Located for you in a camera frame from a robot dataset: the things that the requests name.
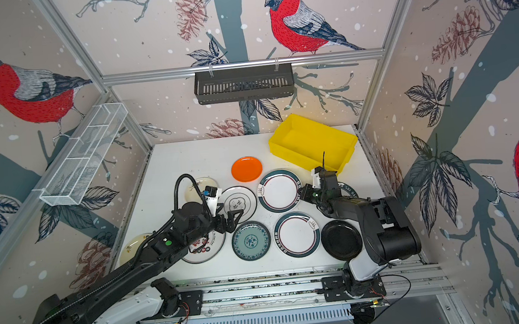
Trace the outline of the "green rim HAO SHI plate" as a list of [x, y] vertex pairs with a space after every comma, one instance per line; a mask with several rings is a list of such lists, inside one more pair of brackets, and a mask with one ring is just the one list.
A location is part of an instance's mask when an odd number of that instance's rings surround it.
[[358, 194], [356, 190], [353, 189], [352, 186], [346, 184], [344, 182], [339, 182], [338, 187], [340, 190], [340, 195], [345, 198], [357, 198]]

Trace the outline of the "black hanging wall basket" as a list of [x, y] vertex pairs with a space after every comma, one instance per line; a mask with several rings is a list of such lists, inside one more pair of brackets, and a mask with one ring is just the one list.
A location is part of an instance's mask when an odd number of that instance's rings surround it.
[[200, 72], [194, 94], [201, 105], [283, 98], [295, 91], [291, 64]]

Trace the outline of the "orange plastic plate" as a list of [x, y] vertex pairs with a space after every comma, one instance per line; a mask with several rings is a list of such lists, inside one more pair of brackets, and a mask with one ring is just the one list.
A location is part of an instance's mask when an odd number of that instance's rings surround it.
[[238, 182], [248, 183], [257, 180], [263, 172], [263, 165], [256, 157], [241, 157], [233, 163], [231, 175]]

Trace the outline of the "yellow plastic bin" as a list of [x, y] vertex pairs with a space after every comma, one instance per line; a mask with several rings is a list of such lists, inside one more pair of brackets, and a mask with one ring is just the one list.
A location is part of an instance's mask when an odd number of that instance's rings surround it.
[[270, 138], [269, 150], [305, 170], [321, 166], [341, 173], [358, 143], [356, 135], [291, 114]]

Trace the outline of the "green red rim plate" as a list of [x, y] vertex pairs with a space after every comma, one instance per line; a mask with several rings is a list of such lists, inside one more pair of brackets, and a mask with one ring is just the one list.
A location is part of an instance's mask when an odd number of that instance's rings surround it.
[[321, 231], [317, 222], [302, 212], [283, 215], [274, 228], [279, 250], [292, 258], [306, 258], [320, 245]]
[[302, 183], [296, 174], [279, 169], [262, 177], [257, 188], [257, 198], [263, 208], [281, 214], [298, 205], [301, 188]]

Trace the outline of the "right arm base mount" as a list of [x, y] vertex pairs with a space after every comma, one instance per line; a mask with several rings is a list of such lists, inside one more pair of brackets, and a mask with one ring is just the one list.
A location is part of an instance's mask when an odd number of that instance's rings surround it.
[[357, 281], [343, 272], [337, 276], [321, 279], [321, 290], [326, 302], [386, 297], [384, 283], [380, 276], [365, 281]]

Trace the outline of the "cream yellow plate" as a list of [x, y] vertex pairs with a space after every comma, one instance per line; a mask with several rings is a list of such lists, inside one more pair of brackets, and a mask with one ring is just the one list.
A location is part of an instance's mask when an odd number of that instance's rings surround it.
[[130, 261], [135, 256], [140, 245], [151, 235], [151, 233], [140, 234], [130, 241], [127, 241], [126, 245], [119, 254], [120, 257], [118, 259], [118, 266], [124, 265]]

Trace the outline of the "white plate green cloud outline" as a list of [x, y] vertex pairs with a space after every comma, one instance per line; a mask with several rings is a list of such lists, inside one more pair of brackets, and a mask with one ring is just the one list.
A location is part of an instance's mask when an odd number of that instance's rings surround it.
[[222, 192], [219, 202], [223, 204], [221, 214], [227, 215], [229, 211], [242, 210], [240, 223], [250, 220], [257, 211], [258, 199], [254, 192], [243, 186], [228, 188]]

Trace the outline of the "white plate red characters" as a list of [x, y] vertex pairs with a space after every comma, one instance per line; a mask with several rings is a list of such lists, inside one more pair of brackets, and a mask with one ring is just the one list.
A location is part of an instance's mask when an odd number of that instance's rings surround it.
[[182, 259], [189, 264], [208, 262], [221, 251], [225, 241], [225, 234], [212, 231], [190, 245], [187, 255]]

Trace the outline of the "teal patterned plate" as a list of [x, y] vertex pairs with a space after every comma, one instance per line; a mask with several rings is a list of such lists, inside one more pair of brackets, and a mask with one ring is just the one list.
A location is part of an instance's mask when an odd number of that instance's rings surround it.
[[235, 255], [246, 261], [264, 257], [271, 246], [268, 228], [257, 221], [249, 221], [237, 227], [232, 236], [232, 249]]

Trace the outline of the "black round plate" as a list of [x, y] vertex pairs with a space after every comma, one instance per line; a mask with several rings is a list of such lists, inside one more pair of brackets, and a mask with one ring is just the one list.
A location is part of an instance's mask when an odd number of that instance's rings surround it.
[[350, 261], [363, 249], [361, 233], [355, 226], [343, 220], [333, 220], [321, 232], [321, 242], [326, 252], [340, 261]]

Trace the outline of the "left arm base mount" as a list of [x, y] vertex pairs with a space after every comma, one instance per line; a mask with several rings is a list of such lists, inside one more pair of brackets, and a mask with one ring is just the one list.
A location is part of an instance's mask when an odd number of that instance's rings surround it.
[[187, 318], [201, 314], [204, 299], [202, 290], [180, 292], [166, 278], [153, 281], [151, 287], [159, 292], [158, 298], [162, 300], [162, 304], [156, 313], [157, 317]]

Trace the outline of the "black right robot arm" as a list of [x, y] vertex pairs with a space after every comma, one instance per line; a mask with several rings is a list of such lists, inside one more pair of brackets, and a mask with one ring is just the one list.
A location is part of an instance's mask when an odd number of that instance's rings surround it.
[[396, 261], [420, 253], [421, 241], [395, 197], [370, 200], [346, 197], [333, 188], [299, 189], [330, 221], [321, 230], [326, 252], [344, 262], [340, 279], [326, 279], [328, 302], [346, 293], [353, 298], [377, 295], [380, 273]]

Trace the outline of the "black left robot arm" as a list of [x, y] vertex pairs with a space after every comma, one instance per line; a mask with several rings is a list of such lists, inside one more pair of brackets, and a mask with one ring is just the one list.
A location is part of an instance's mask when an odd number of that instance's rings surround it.
[[198, 202], [175, 205], [168, 221], [143, 241], [130, 261], [82, 291], [45, 299], [33, 324], [93, 324], [134, 288], [184, 258], [195, 241], [215, 231], [234, 232], [242, 211], [222, 214], [223, 205], [210, 186], [197, 194]]

